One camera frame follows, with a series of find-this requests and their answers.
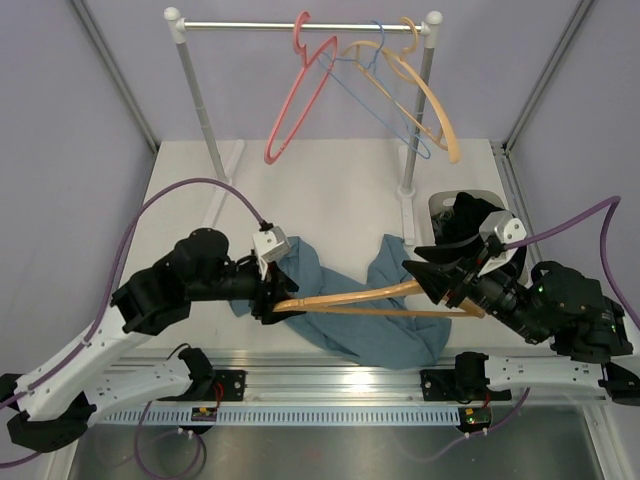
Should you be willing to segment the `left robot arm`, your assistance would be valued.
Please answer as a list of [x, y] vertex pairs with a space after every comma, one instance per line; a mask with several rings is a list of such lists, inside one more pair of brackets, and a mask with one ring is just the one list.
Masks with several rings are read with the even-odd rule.
[[111, 296], [96, 323], [28, 374], [1, 377], [1, 403], [15, 410], [6, 427], [13, 444], [37, 453], [59, 450], [103, 418], [155, 400], [201, 400], [216, 373], [204, 352], [189, 347], [158, 365], [119, 378], [106, 369], [124, 354], [189, 318], [195, 302], [246, 301], [263, 324], [297, 285], [278, 261], [291, 250], [282, 230], [253, 236], [251, 253], [238, 260], [220, 231], [201, 228], [176, 243], [151, 267], [135, 273]]

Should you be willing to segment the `beige plastic hanger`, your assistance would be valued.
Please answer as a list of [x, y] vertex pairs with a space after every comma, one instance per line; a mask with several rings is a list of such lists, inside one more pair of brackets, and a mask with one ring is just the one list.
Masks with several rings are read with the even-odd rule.
[[[408, 17], [402, 17], [400, 23], [407, 27], [412, 37], [412, 42], [402, 47], [398, 51], [394, 51], [383, 45], [383, 41], [379, 42], [371, 40], [359, 40], [348, 44], [341, 52], [341, 55], [347, 62], [351, 62], [355, 67], [388, 99], [399, 112], [410, 122], [410, 124], [418, 130], [419, 134], [424, 134], [436, 147], [445, 151], [451, 164], [456, 164], [461, 159], [461, 151], [458, 138], [454, 128], [444, 110], [441, 102], [431, 90], [428, 81], [425, 80], [421, 73], [416, 71], [409, 64], [409, 56], [412, 55], [419, 46], [434, 46], [439, 27], [442, 25], [443, 16], [439, 11], [431, 11], [425, 20], [419, 26]], [[420, 94], [424, 95], [427, 109], [432, 110], [438, 122], [438, 127], [432, 129], [423, 125], [422, 120], [418, 119], [418, 114], [424, 112], [423, 107], [418, 108], [417, 113], [411, 113], [391, 94], [389, 88], [383, 85], [374, 72], [374, 65], [367, 65], [362, 62], [363, 52], [371, 51], [371, 60], [382, 56], [391, 71], [402, 81], [409, 85], [414, 85]]]

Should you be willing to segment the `white laundry basket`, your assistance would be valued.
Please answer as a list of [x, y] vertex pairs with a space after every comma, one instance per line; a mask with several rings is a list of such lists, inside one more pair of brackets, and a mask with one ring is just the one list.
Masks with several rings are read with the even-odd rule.
[[[429, 203], [429, 212], [432, 217], [434, 214], [450, 208], [455, 200], [456, 192], [452, 195], [444, 193], [433, 196]], [[527, 249], [520, 244], [521, 241], [509, 244], [509, 247], [516, 247], [517, 251], [513, 258], [503, 267], [481, 276], [480, 280], [503, 281], [507, 286], [518, 286], [524, 284], [525, 276], [525, 260]]]

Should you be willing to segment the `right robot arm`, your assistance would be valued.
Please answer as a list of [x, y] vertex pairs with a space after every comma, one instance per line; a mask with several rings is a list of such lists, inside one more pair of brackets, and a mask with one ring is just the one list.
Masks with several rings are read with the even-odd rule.
[[504, 250], [496, 240], [474, 237], [418, 247], [416, 259], [402, 266], [432, 302], [455, 309], [470, 301], [526, 343], [549, 342], [559, 359], [550, 369], [527, 372], [525, 363], [463, 352], [439, 390], [471, 401], [493, 398], [517, 384], [560, 384], [602, 390], [617, 404], [638, 405], [639, 375], [616, 361], [634, 352], [623, 307], [603, 294], [598, 281], [555, 261], [537, 263], [531, 285], [524, 286], [519, 281], [526, 259], [523, 247], [505, 265], [490, 270], [490, 261]]

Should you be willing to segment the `pink plastic hanger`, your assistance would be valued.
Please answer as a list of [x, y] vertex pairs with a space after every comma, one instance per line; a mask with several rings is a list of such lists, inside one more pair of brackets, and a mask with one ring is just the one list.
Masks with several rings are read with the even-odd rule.
[[[308, 11], [302, 11], [298, 14], [294, 22], [292, 49], [294, 54], [299, 58], [300, 68], [294, 77], [288, 94], [281, 105], [280, 111], [274, 120], [271, 132], [268, 136], [263, 153], [263, 160], [267, 165], [274, 165], [294, 139], [317, 102], [321, 92], [324, 90], [337, 60], [338, 38], [336, 35], [328, 36], [313, 52], [309, 52], [308, 45], [302, 41], [302, 30], [304, 26], [309, 24], [310, 20], [311, 14]], [[325, 54], [328, 55], [329, 60], [326, 68], [324, 69], [324, 75], [319, 80], [316, 89], [310, 95], [291, 129], [286, 135], [282, 136], [281, 129], [289, 116], [291, 108], [294, 106], [301, 86], [306, 80], [309, 72], [318, 64], [318, 61]]]

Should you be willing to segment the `black garment in basket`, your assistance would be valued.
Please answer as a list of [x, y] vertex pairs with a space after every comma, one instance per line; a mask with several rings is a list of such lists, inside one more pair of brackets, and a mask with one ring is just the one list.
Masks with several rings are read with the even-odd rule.
[[471, 237], [481, 239], [480, 225], [490, 213], [501, 210], [505, 209], [467, 192], [457, 193], [450, 208], [431, 217], [436, 245], [459, 242]]

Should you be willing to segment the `brown wooden hanger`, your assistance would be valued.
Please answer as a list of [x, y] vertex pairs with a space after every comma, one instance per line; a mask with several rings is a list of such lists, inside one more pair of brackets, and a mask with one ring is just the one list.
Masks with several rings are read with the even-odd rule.
[[334, 295], [307, 298], [292, 298], [278, 302], [272, 308], [273, 313], [314, 312], [341, 315], [375, 315], [375, 316], [413, 316], [421, 318], [444, 317], [443, 311], [436, 310], [398, 310], [356, 307], [366, 302], [391, 300], [400, 297], [423, 294], [416, 280], [403, 282], [379, 289], [349, 292]]

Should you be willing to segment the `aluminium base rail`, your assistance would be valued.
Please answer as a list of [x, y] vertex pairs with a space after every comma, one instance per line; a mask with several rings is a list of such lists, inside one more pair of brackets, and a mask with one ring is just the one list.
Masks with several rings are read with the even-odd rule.
[[425, 378], [418, 380], [418, 367], [400, 370], [380, 366], [360, 365], [353, 360], [336, 355], [309, 352], [251, 353], [241, 350], [205, 348], [196, 356], [201, 365], [208, 368], [229, 366], [249, 370], [255, 378], [259, 369], [282, 379], [298, 374], [298, 380], [290, 384], [297, 390], [328, 391], [339, 388], [351, 395], [373, 393], [387, 385], [399, 392], [400, 378], [410, 376], [419, 388], [425, 388], [423, 396], [436, 399], [436, 390], [443, 390], [443, 383], [451, 390], [458, 390], [465, 398], [493, 399], [513, 395], [520, 389], [540, 390], [552, 397], [575, 397], [582, 402], [607, 398], [605, 383], [613, 378], [598, 364], [572, 361], [567, 357], [520, 356], [505, 357], [477, 352], [464, 352], [456, 357], [444, 358], [435, 366], [425, 368]]

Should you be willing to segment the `white metal clothes rack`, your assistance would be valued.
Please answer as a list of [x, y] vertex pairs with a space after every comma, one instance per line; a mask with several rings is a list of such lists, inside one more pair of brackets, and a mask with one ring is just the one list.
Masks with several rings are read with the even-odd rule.
[[[219, 127], [220, 124], [218, 121], [214, 120], [213, 110], [211, 106], [206, 103], [205, 96], [196, 73], [195, 63], [192, 59], [187, 35], [190, 32], [196, 31], [235, 31], [242, 33], [284, 32], [289, 35], [290, 45], [292, 48], [292, 33], [296, 18], [290, 22], [191, 21], [187, 19], [176, 7], [166, 8], [163, 16], [178, 52], [178, 57], [193, 100], [193, 105], [199, 126], [202, 130], [207, 152], [212, 161], [214, 176], [223, 183], [230, 184], [236, 179], [236, 170], [245, 149], [245, 142], [244, 140], [236, 141], [231, 154], [227, 157], [222, 156], [218, 145], [220, 138], [215, 133], [216, 128]], [[336, 72], [339, 67], [352, 67], [359, 74], [363, 75], [353, 63], [347, 62], [341, 55], [342, 50], [348, 44], [359, 40], [371, 40], [375, 42], [382, 40], [384, 46], [389, 47], [394, 51], [398, 51], [412, 42], [412, 37], [408, 28], [402, 26], [400, 20], [395, 24], [385, 25], [377, 21], [369, 21], [367, 23], [359, 24], [317, 23], [312, 21], [312, 19], [307, 26], [303, 27], [302, 41], [308, 45], [309, 52], [313, 52], [330, 35], [336, 35], [338, 38], [338, 55], [334, 70], [330, 74], [324, 90], [330, 83], [337, 82], [339, 80]], [[416, 71], [421, 73], [423, 78], [428, 82], [436, 43], [437, 39], [435, 40], [434, 46], [419, 46], [418, 49], [409, 56], [409, 64]], [[427, 109], [424, 95], [418, 92], [417, 87], [409, 85], [399, 79], [391, 71], [382, 56], [379, 56], [374, 60], [371, 60], [371, 57], [371, 51], [364, 51], [362, 62], [369, 66], [375, 66], [374, 72], [377, 74], [378, 79], [383, 82], [383, 85], [390, 89], [393, 98], [411, 113], [417, 113], [418, 108], [423, 107], [424, 112], [420, 112], [418, 114], [418, 119], [422, 120], [424, 126], [436, 129], [438, 127], [438, 122], [435, 114], [432, 110]], [[328, 64], [328, 60], [329, 57], [325, 54], [318, 61], [318, 64], [309, 72], [296, 97], [294, 106], [291, 108], [289, 116], [281, 129], [282, 136], [286, 135], [291, 129], [310, 95], [316, 89], [319, 80], [324, 75], [324, 69]], [[273, 118], [267, 126], [266, 143], [274, 120], [276, 119], [294, 77], [300, 68], [299, 58], [295, 54], [294, 63], [296, 66], [295, 69], [285, 74], [286, 79], [284, 88], [286, 94], [283, 99], [279, 100]], [[373, 86], [375, 92], [382, 94], [365, 76], [364, 78], [368, 84]], [[419, 158], [429, 158], [433, 149], [438, 147], [436, 147], [424, 134], [419, 134], [418, 130], [410, 124], [394, 104], [384, 95], [383, 97], [385, 100], [390, 102], [393, 112], [400, 115], [401, 122], [407, 129], [406, 132], [401, 133], [398, 136], [401, 141], [401, 145], [397, 153], [397, 158], [401, 167], [401, 180], [396, 188], [396, 197], [400, 208], [401, 235], [406, 244], [413, 246], [418, 239], [418, 227], [414, 207], [416, 197], [416, 188], [414, 186], [416, 163]]]

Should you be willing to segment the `blue-grey t shirt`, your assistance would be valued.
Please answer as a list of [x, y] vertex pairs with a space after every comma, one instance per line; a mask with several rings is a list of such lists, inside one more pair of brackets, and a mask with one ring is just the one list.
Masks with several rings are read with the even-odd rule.
[[[402, 283], [411, 276], [402, 267], [409, 258], [403, 240], [385, 234], [361, 283], [324, 267], [316, 250], [298, 236], [289, 239], [290, 253], [279, 268], [298, 286], [303, 297], [364, 291]], [[446, 317], [385, 314], [346, 315], [309, 312], [282, 322], [314, 346], [359, 365], [401, 370], [438, 363], [450, 336]]]

